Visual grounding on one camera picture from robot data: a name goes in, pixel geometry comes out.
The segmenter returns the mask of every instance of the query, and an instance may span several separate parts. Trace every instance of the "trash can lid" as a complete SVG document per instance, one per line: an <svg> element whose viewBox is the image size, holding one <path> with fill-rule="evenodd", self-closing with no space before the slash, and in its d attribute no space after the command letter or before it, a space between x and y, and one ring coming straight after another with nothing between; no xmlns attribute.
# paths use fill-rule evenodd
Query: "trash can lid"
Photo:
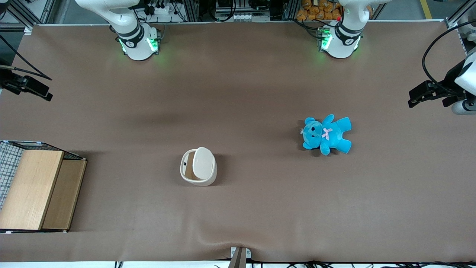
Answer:
<svg viewBox="0 0 476 268"><path fill-rule="evenodd" d="M214 167L215 157L211 151L205 147L199 147L195 151L192 164L192 169L195 176L201 180L206 180L213 174Z"/></svg>

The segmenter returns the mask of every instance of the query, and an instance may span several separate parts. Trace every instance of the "blue teddy bear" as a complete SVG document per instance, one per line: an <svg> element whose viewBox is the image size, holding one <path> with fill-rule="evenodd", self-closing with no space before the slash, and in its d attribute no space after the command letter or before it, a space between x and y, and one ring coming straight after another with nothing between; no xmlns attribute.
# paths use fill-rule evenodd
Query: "blue teddy bear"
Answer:
<svg viewBox="0 0 476 268"><path fill-rule="evenodd" d="M342 134L352 129L352 124L348 117L335 122L334 115L328 115L322 124L312 117L304 120L306 126L302 130L304 143L302 146L308 150L320 147L323 155L328 155L331 148L347 154L352 146L352 142L342 138Z"/></svg>

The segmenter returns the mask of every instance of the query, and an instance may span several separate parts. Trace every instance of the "wire grid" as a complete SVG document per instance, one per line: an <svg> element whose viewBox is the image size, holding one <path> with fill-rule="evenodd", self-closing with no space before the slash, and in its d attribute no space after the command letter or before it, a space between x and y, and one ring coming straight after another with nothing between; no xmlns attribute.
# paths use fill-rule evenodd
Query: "wire grid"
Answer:
<svg viewBox="0 0 476 268"><path fill-rule="evenodd" d="M8 143L0 143L0 210L7 198L22 154L23 149Z"/></svg>
<svg viewBox="0 0 476 268"><path fill-rule="evenodd" d="M59 148L56 148L44 142L26 142L26 141L9 141L9 142L25 150L63 151L64 152L63 159L85 160L84 157L61 150Z"/></svg>

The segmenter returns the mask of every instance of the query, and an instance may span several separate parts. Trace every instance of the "brown paper sheet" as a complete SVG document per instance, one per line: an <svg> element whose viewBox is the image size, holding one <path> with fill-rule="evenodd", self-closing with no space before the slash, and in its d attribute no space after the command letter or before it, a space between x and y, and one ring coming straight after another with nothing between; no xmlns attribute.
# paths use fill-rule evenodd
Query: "brown paper sheet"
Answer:
<svg viewBox="0 0 476 268"><path fill-rule="evenodd" d="M88 167L71 232L0 235L0 260L221 259L240 245L260 261L474 260L476 117L407 106L444 30L369 23L336 60L293 23L171 25L160 55L134 62L107 27L35 27L20 52L54 97L2 92L1 138ZM462 59L451 33L427 65L442 79ZM329 113L352 121L348 155L301 146L303 120ZM179 174L199 146L218 164L209 187Z"/></svg>

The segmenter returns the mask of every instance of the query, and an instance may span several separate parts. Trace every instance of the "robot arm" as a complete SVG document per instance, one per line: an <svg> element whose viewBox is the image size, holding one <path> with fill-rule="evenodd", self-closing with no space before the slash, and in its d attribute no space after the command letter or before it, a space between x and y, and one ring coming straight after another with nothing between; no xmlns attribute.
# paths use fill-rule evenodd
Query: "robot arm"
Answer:
<svg viewBox="0 0 476 268"><path fill-rule="evenodd" d="M109 22L119 36L122 50L131 59L142 61L159 51L158 31L146 23L139 23L128 7L140 0L76 0L78 5Z"/></svg>
<svg viewBox="0 0 476 268"><path fill-rule="evenodd" d="M444 98L443 106L449 107L455 114L476 114L476 48L468 53L466 59L448 71L439 83L441 88L431 81L424 81L409 92L408 106Z"/></svg>
<svg viewBox="0 0 476 268"><path fill-rule="evenodd" d="M347 58L357 49L360 34L364 30L370 12L367 6L383 4L391 0L339 0L344 7L341 21L333 21L324 26L325 36L320 43L321 50L334 58Z"/></svg>
<svg viewBox="0 0 476 268"><path fill-rule="evenodd" d="M10 5L11 0L0 0L0 14L7 12L7 8Z"/></svg>

